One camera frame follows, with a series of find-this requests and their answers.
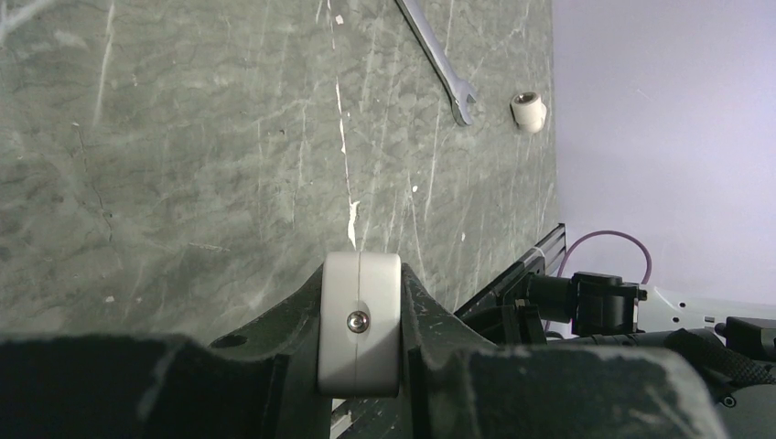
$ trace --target open-end wrench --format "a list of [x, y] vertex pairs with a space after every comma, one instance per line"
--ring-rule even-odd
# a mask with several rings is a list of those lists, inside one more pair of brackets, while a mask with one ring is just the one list
[[442, 84], [450, 96], [450, 104], [453, 107], [453, 117], [456, 118], [456, 122], [459, 125], [471, 125], [473, 121], [467, 104], [477, 100], [474, 87], [468, 81], [459, 78], [456, 71], [453, 70], [447, 55], [445, 55], [445, 50], [439, 44], [439, 40], [434, 35], [434, 29], [428, 24], [417, 0], [396, 0], [396, 3], [402, 9], [413, 33], [423, 47], [423, 51], [431, 60], [431, 65], [434, 66], [436, 74], [442, 80]]

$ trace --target green marble surface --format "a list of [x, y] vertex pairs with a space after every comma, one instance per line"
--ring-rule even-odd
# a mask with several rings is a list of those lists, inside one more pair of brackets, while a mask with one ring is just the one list
[[557, 222], [551, 5], [420, 3], [470, 127], [394, 1], [8, 2], [0, 330], [208, 342], [354, 248], [461, 305]]

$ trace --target bolt head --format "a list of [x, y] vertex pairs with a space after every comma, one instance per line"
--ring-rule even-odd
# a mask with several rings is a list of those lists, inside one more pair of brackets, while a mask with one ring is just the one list
[[360, 334], [369, 328], [369, 316], [363, 311], [353, 311], [348, 316], [348, 329]]

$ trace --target cable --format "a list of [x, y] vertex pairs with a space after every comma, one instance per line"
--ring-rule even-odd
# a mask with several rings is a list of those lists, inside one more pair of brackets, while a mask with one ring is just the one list
[[[582, 238], [579, 238], [578, 240], [574, 241], [574, 243], [571, 244], [571, 247], [569, 247], [568, 250], [566, 250], [566, 255], [564, 255], [563, 259], [560, 260], [560, 266], [558, 267], [557, 277], [561, 277], [561, 275], [563, 274], [563, 269], [566, 268], [566, 263], [568, 262], [568, 258], [571, 257], [571, 253], [577, 249], [579, 244], [589, 240], [590, 238], [595, 238], [596, 236], [603, 236], [603, 235], [619, 236], [639, 246], [639, 248], [641, 249], [641, 252], [644, 253], [644, 259], [647, 262], [647, 269], [644, 272], [644, 277], [641, 279], [641, 284], [648, 283], [650, 281], [650, 277], [652, 277], [652, 256], [650, 255], [650, 251], [647, 250], [647, 247], [643, 243], [641, 243], [641, 241], [637, 240], [636, 238], [633, 238], [628, 233], [623, 233], [621, 231], [616, 231], [616, 230], [593, 231], [583, 236]], [[544, 324], [544, 332], [548, 331], [549, 329], [550, 329], [550, 322], [548, 320]]]

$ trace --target white pipe fitting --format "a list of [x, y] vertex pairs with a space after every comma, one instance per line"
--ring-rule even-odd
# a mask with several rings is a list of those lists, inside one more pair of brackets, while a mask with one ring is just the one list
[[542, 103], [542, 96], [534, 91], [520, 93], [510, 102], [512, 116], [518, 128], [526, 133], [536, 134], [544, 128], [547, 117], [547, 106]]

